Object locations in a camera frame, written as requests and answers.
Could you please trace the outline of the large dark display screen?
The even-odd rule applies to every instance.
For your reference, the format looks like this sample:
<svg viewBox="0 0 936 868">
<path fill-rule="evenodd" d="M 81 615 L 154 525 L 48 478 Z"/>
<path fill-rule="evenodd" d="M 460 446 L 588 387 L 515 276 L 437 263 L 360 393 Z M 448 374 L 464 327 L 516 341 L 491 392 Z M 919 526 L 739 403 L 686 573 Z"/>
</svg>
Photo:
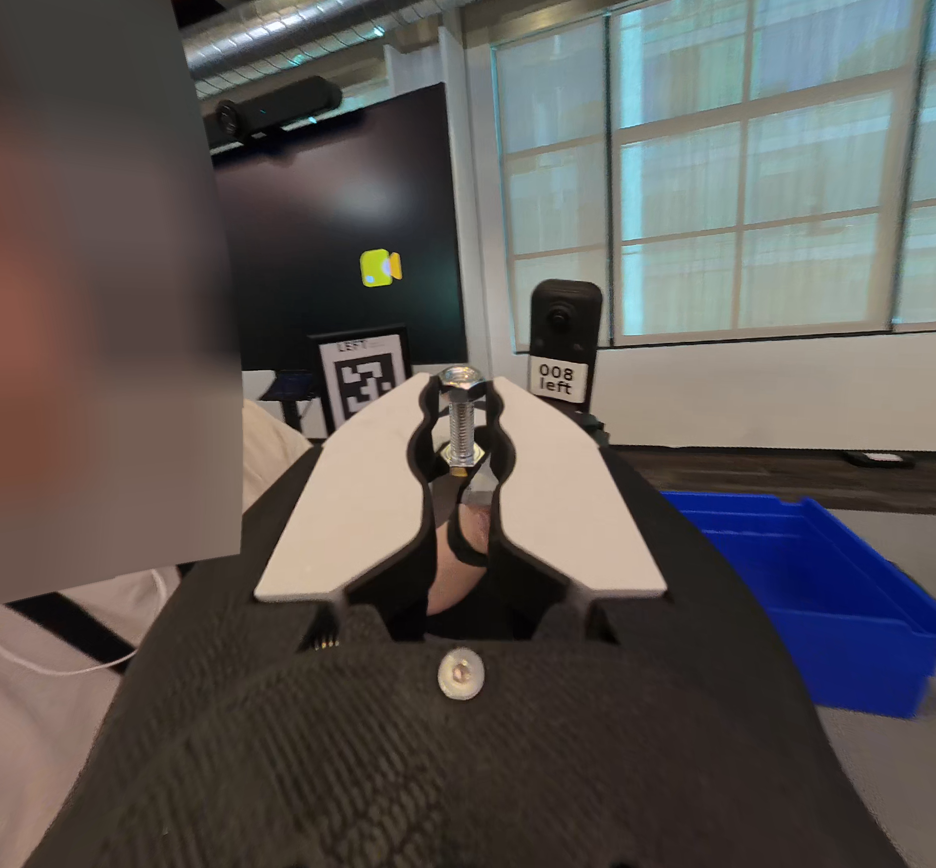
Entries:
<svg viewBox="0 0 936 868">
<path fill-rule="evenodd" d="M 469 358 L 448 118 L 439 82 L 214 159 L 242 370 L 394 325 L 415 365 Z"/>
</svg>

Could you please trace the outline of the white-framed window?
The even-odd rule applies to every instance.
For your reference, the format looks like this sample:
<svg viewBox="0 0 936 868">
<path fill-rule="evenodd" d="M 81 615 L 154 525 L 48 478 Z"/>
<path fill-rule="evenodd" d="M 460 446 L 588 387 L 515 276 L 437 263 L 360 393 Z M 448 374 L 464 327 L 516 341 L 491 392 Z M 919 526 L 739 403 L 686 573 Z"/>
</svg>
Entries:
<svg viewBox="0 0 936 868">
<path fill-rule="evenodd" d="M 642 0 L 489 51 L 512 348 L 934 329 L 934 0 Z"/>
</svg>

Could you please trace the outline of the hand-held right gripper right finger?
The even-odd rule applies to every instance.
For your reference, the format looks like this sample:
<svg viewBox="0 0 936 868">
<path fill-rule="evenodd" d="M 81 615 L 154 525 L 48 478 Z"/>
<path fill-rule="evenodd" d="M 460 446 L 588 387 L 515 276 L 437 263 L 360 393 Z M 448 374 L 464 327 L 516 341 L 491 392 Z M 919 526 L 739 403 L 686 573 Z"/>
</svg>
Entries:
<svg viewBox="0 0 936 868">
<path fill-rule="evenodd" d="M 667 585 L 595 441 L 498 377 L 488 389 L 488 570 L 515 609 L 653 599 Z"/>
</svg>

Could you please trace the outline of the person's left hand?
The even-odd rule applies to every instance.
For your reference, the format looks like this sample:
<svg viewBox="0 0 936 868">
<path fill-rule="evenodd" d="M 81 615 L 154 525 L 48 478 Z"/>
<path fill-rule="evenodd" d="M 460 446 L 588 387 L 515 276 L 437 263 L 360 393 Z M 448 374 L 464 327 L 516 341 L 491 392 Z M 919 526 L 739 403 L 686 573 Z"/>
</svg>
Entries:
<svg viewBox="0 0 936 868">
<path fill-rule="evenodd" d="M 478 553 L 482 565 L 463 563 L 451 550 L 448 532 L 452 520 L 436 527 L 436 574 L 429 588 L 428 616 L 439 615 L 462 602 L 487 570 L 490 507 L 460 504 L 455 516 L 464 540 Z"/>
</svg>

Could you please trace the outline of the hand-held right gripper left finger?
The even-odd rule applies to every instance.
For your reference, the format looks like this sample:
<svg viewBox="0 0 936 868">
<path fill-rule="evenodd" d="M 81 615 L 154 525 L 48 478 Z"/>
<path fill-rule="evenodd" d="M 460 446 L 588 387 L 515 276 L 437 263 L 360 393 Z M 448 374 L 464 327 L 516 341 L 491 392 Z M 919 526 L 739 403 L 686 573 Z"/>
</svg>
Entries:
<svg viewBox="0 0 936 868">
<path fill-rule="evenodd" d="M 430 482 L 439 380 L 413 375 L 324 443 L 253 592 L 262 603 L 377 610 L 396 640 L 425 629 L 437 572 Z"/>
</svg>

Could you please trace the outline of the framed marker sign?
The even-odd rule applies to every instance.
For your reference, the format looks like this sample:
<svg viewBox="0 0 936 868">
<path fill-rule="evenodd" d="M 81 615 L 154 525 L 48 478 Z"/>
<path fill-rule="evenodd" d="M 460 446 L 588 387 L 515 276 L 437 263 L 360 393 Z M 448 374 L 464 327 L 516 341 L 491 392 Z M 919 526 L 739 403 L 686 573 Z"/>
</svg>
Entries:
<svg viewBox="0 0 936 868">
<path fill-rule="evenodd" d="M 326 434 L 413 374 L 403 323 L 306 336 Z"/>
</svg>

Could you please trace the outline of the blue plastic bin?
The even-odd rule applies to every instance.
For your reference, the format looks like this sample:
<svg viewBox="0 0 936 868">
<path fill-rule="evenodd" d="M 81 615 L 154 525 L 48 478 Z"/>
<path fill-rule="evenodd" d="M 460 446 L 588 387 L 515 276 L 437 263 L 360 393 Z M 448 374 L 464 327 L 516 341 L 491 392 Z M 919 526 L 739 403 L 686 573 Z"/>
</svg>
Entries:
<svg viewBox="0 0 936 868">
<path fill-rule="evenodd" d="M 812 499 L 666 491 L 777 629 L 818 706 L 914 718 L 935 666 L 935 602 Z"/>
</svg>

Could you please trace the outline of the steel hex bolt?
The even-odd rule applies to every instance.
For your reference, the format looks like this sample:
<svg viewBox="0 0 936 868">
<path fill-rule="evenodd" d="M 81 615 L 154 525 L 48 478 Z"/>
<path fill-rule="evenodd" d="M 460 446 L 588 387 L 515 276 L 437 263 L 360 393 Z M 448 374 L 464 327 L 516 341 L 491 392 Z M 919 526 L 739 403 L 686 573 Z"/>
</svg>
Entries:
<svg viewBox="0 0 936 868">
<path fill-rule="evenodd" d="M 436 454 L 457 477 L 466 477 L 479 467 L 488 452 L 476 438 L 474 401 L 448 401 L 448 425 L 439 418 L 433 427 L 432 440 Z"/>
</svg>

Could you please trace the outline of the small black tilted stand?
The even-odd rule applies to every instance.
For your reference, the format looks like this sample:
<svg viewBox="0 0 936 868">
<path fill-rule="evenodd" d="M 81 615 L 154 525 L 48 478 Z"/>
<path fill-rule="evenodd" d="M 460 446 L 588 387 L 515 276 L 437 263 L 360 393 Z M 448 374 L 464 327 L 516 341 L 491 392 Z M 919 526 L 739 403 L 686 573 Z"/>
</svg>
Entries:
<svg viewBox="0 0 936 868">
<path fill-rule="evenodd" d="M 257 402 L 305 438 L 323 441 L 329 434 L 324 388 L 315 372 L 273 372 Z"/>
</svg>

